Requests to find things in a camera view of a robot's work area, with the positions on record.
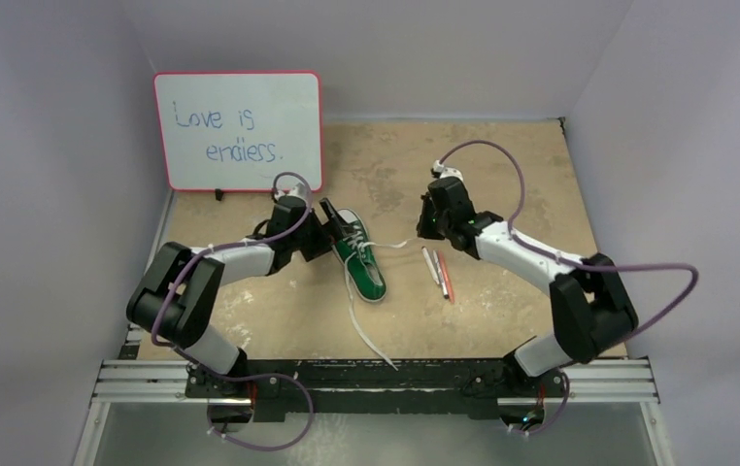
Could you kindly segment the green canvas sneaker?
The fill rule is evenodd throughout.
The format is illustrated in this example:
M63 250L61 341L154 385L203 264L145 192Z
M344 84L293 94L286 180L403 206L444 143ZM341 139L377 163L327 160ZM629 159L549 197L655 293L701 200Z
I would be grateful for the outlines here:
M367 246L370 239L364 222L350 209L339 209L337 213L352 229L333 246L339 260L347 266L349 282L362 300L383 300L387 295L387 283L372 247Z

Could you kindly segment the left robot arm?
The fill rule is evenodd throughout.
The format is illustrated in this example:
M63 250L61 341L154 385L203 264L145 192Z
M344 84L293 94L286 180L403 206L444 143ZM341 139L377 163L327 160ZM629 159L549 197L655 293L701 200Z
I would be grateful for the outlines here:
M325 220L301 196L289 195L275 201L271 216L238 242L203 249L164 244L128 301L127 319L155 344L204 366L222 396L239 395L250 378L247 356L211 323L219 289L274 275L296 252L312 261L353 233L328 199L320 207Z

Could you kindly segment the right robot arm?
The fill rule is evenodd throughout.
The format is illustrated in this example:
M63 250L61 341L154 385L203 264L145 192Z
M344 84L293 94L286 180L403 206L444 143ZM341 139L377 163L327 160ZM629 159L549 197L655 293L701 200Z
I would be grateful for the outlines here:
M511 392L525 395L552 370L591 362L638 327L638 315L608 256L547 250L511 229L503 217L477 212L458 177L433 181L421 200L419 237L447 240L454 249L524 279L550 299L551 334L532 338L503 358L503 381Z

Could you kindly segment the white marker pen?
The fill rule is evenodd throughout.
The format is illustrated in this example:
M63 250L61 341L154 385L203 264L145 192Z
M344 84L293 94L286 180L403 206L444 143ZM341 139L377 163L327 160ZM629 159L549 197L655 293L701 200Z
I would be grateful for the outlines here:
M430 251L428 250L427 247L421 247L420 250L421 250L422 256L424 258L424 261L426 263L428 272L429 272L429 274L431 276L431 279L435 282L436 285L440 286L441 285L441 282L440 282L440 279L439 279L438 270L436 268L436 264L435 264L435 262L433 260L432 254L430 253Z

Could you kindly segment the grey marker pen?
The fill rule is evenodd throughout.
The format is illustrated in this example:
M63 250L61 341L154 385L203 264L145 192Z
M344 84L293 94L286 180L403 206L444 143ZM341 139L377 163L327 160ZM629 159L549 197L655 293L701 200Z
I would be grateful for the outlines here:
M442 265L440 263L440 257L439 257L439 253L437 250L434 250L432 252L432 258L434 262L434 268L436 270L436 274L438 277L438 281L442 289L443 296L446 300L450 300L450 290L447 285L447 280L445 278L444 269L442 268Z

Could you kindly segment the orange marker pen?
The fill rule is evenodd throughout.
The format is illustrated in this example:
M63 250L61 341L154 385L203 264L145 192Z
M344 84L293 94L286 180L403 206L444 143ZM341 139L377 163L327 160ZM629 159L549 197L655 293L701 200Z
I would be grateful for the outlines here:
M439 250L436 250L436 256L437 256L438 266L442 273L442 279L444 282L444 288L446 291L447 299L451 304L454 304L455 303L454 289L453 289L453 285L450 279L448 264L445 259L445 255Z

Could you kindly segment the red framed whiteboard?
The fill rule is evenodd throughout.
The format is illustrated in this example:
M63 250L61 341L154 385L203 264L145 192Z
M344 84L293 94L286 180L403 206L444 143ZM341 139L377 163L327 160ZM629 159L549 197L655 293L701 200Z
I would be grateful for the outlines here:
M152 85L172 189L266 192L282 172L322 189L317 73L164 72Z

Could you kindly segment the black aluminium base frame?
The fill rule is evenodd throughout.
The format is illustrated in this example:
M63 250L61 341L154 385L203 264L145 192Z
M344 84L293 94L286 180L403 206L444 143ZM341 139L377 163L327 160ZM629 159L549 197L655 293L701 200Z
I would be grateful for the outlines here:
M250 378L207 371L131 323L134 356L98 374L78 465L661 464L651 365L611 356L511 383L503 356L551 323L522 278L441 244L442 299L416 238L423 190L333 189L376 242L387 297L362 301L328 252L219 289L212 325ZM234 242L271 213L259 195L179 194L157 251Z

